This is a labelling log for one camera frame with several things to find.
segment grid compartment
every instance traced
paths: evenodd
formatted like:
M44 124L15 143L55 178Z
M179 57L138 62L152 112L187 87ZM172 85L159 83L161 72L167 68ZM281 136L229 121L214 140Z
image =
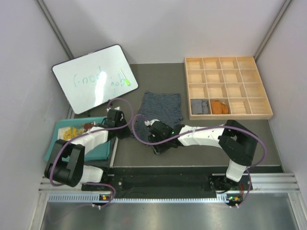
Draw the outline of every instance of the grid compartment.
M223 83L223 73L221 70L205 70L207 83Z
M241 74L239 70L235 70L235 69L223 70L223 75L224 75L225 82L228 82L228 83L242 82L242 78L241 78Z
M188 83L206 83L203 70L188 70Z
M204 57L203 65L205 69L220 69L220 60L218 57Z
M245 98L230 98L229 99L232 114L244 115L251 114L248 100Z
M253 57L237 57L240 69L256 69Z
M206 84L189 84L189 97L191 99L208 98Z
M247 97L242 83L229 83L226 88L229 98Z
M209 98L227 98L225 84L208 84Z
M253 114L272 114L267 98L250 98L249 104Z
M220 57L222 69L238 69L235 57Z
M243 82L261 82L260 75L256 69L242 69Z
M261 83L245 83L244 86L248 97L266 97Z
M203 69L203 62L201 57L188 57L186 59L188 69Z

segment navy striped fabric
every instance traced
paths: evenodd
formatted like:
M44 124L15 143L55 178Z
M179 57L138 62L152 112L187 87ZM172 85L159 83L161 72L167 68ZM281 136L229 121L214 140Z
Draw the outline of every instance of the navy striped fabric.
M192 114L209 114L206 99L191 99Z
M137 114L144 115L149 121L158 119L164 124L174 127L183 119L180 103L181 98L179 93L155 94L146 92L142 98L142 103ZM138 118L134 129L141 140L148 141L150 132L144 121L144 118Z

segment wooden tray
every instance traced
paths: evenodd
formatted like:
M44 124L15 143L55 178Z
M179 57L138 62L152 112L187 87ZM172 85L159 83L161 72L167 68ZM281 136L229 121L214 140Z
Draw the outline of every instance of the wooden tray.
M191 120L270 119L273 112L253 57L186 57ZM208 101L210 114L193 115L191 99ZM213 115L210 101L219 100L229 114Z

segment whiteboard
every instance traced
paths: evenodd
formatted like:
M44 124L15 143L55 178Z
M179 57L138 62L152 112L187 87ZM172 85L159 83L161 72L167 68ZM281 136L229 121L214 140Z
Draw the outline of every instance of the whiteboard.
M54 65L52 71L76 114L138 88L119 45Z

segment yellow object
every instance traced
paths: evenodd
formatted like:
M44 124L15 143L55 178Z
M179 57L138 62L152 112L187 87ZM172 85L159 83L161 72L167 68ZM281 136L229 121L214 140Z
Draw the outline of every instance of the yellow object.
M76 136L81 135L82 133L84 133L84 129L83 128L70 127L69 130L64 132L63 139L64 140L69 140L69 139L72 139L72 138L74 138Z

